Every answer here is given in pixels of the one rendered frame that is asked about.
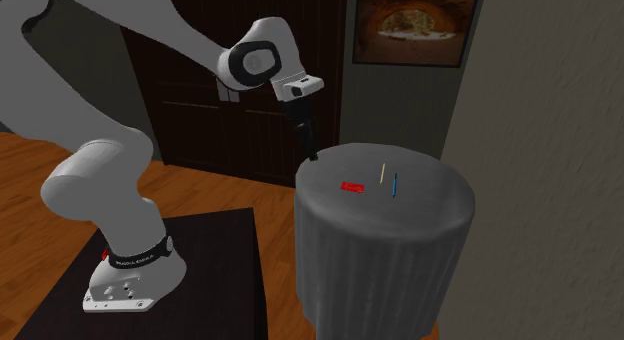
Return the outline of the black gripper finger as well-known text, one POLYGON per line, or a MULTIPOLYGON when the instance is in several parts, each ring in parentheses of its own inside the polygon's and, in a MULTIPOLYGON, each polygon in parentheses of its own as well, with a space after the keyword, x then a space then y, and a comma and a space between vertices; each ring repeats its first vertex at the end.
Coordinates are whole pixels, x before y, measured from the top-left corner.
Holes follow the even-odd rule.
POLYGON ((301 146, 310 161, 318 159, 314 133, 310 123, 299 123, 294 128, 301 146))

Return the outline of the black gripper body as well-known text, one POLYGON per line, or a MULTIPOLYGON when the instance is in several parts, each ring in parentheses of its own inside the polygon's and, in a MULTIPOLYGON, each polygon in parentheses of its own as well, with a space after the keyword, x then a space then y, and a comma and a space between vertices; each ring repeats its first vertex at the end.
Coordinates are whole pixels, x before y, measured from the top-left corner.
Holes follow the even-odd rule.
POLYGON ((284 103, 284 113, 295 129, 311 127, 313 108, 310 97, 301 97, 284 103))

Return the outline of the dark wooden cabinet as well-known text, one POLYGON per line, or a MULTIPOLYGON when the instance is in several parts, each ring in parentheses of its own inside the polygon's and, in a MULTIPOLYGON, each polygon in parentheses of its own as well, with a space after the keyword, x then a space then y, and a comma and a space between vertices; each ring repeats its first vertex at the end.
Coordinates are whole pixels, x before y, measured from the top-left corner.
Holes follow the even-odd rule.
MULTIPOLYGON (((325 83, 312 96, 317 147, 338 143, 346 0, 172 2, 192 27, 224 47, 259 18, 284 18, 306 72, 325 83)), ((223 102, 207 69, 130 30, 123 36, 165 163, 293 186, 305 152, 270 85, 223 102)))

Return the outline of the round grey draped table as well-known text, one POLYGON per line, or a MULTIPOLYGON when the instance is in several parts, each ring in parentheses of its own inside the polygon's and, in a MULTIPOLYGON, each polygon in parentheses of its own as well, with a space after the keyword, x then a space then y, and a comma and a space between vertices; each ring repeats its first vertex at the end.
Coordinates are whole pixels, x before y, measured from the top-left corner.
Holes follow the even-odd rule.
POLYGON ((429 335, 474 214, 467 181, 413 150, 349 143, 303 161, 294 196, 296 293, 316 340, 429 335), (342 190, 343 182, 364 192, 342 190))

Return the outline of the dark robot stand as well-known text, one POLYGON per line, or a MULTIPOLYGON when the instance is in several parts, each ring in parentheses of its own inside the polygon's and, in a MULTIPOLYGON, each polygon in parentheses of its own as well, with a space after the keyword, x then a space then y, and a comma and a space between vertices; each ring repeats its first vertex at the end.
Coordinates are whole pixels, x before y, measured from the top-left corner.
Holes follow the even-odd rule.
POLYGON ((182 283, 146 312, 80 304, 105 247, 95 232, 14 340, 268 340, 252 209, 166 219, 186 261, 182 283))

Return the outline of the framed cave wall picture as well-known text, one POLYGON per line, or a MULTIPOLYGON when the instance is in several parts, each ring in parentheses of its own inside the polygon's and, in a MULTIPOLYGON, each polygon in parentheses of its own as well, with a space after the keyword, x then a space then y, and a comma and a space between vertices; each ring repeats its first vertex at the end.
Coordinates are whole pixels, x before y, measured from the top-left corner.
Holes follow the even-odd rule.
POLYGON ((458 68, 479 0, 356 0, 352 62, 458 68))

